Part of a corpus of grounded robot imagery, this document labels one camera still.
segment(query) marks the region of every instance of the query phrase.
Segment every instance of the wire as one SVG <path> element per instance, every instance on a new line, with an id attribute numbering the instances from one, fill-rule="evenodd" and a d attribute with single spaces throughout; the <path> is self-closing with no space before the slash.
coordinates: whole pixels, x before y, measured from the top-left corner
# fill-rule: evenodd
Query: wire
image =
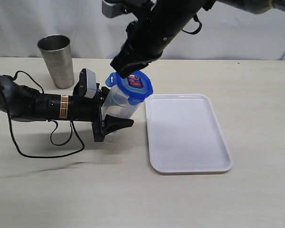
<path id="1" fill-rule="evenodd" d="M 8 105 L 8 101 L 5 97 L 5 94 L 3 93 L 2 90 L 0 90 L 0 94 L 2 96 L 2 99 L 4 101 L 4 104 L 5 104 L 5 108 L 6 108 L 6 113 L 8 115 L 8 120 L 9 120 L 9 132 L 10 132 L 10 136 L 11 136 L 11 139 L 18 151 L 18 153 L 20 155 L 22 155 L 23 157 L 26 157 L 26 158 L 41 158 L 41 159 L 50 159 L 50 158 L 63 158 L 63 157 L 67 157 L 67 156 L 70 156 L 70 155 L 73 155 L 73 154 L 76 154 L 76 153 L 79 153 L 81 151 L 83 151 L 85 149 L 85 144 L 84 142 L 81 140 L 80 136 L 78 135 L 77 131 L 76 131 L 76 128 L 74 126 L 74 122 L 73 121 L 70 121 L 70 124 L 71 124 L 71 127 L 72 129 L 74 130 L 74 133 L 77 137 L 77 139 L 80 141 L 82 147 L 81 149 L 75 151 L 75 152 L 71 152 L 71 153 L 67 153 L 67 154 L 63 154 L 63 155 L 57 155 L 57 156 L 32 156 L 32 155 L 27 155 L 27 154 L 24 154 L 21 152 L 17 142 L 16 142 L 16 139 L 15 139 L 15 136 L 14 136 L 14 133 L 13 133 L 13 126 L 12 126 L 12 119 L 11 119 L 11 116 L 10 116 L 10 109 L 9 109 L 9 105 Z"/>
<path id="2" fill-rule="evenodd" d="M 50 138 L 49 138 L 50 141 L 51 141 L 51 143 L 52 143 L 53 145 L 55 145 L 55 146 L 64 146 L 64 145 L 66 145 L 66 144 L 72 139 L 72 136 L 73 136 L 73 127 L 72 127 L 71 122 L 70 122 L 71 134 L 70 134 L 69 138 L 68 138 L 65 142 L 63 142 L 63 143 L 61 143 L 61 144 L 56 144 L 56 143 L 53 142 L 53 134 L 54 134 L 54 132 L 55 132 L 55 131 L 57 130 L 57 128 L 58 128 L 58 122 L 57 122 L 56 120 L 49 120 L 49 122 L 54 122 L 54 123 L 56 124 L 56 127 L 55 127 L 55 129 L 52 131 L 51 136 L 50 136 Z"/>
<path id="3" fill-rule="evenodd" d="M 25 72 L 25 71 L 23 71 L 23 70 L 18 70 L 18 71 L 15 73 L 15 75 L 14 75 L 14 77 L 13 77 L 13 81 L 15 81 L 15 80 L 17 79 L 19 73 L 24 73 L 24 74 L 26 74 L 26 75 L 41 89 L 42 94 L 44 94 L 44 90 L 43 90 L 42 86 L 39 85 L 39 84 L 32 78 L 31 75 L 29 75 L 27 72 Z"/>

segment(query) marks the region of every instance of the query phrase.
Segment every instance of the metal tumbler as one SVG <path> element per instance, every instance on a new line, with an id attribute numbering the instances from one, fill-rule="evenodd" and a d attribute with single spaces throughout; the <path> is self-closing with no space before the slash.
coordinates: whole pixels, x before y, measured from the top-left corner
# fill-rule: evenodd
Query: metal tumbler
<path id="1" fill-rule="evenodd" d="M 37 43 L 54 85 L 59 89 L 67 89 L 74 84 L 70 44 L 70 39 L 63 35 L 47 36 Z"/>

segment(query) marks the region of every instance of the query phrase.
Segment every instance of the label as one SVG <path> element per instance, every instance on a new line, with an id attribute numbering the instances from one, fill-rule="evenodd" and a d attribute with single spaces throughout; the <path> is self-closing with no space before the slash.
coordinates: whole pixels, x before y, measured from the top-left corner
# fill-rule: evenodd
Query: label
<path id="1" fill-rule="evenodd" d="M 135 76 L 135 75 L 129 75 L 128 76 L 128 83 L 129 86 L 133 87 L 133 88 L 143 88 L 143 83 L 140 77 Z"/>
<path id="2" fill-rule="evenodd" d="M 68 110 L 68 96 L 61 95 L 60 99 L 60 119 L 67 119 L 67 110 Z"/>

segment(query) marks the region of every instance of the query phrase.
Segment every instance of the clear plastic container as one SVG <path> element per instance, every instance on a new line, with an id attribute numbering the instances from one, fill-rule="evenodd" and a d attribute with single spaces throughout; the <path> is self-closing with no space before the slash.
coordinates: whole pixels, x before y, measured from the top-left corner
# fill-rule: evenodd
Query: clear plastic container
<path id="1" fill-rule="evenodd" d="M 115 72 L 105 83 L 111 90 L 102 106 L 103 119 L 106 115 L 129 119 L 139 105 L 153 93 L 150 79 L 141 71 L 135 71 L 124 79 Z"/>

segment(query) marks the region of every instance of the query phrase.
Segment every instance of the white plastic tray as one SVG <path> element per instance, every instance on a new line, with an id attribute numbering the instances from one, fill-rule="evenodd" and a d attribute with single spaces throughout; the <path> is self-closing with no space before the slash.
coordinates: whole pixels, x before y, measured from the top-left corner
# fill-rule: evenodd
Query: white plastic tray
<path id="1" fill-rule="evenodd" d="M 146 100 L 151 166 L 162 174 L 223 173 L 232 159 L 210 100 L 157 94 Z"/>

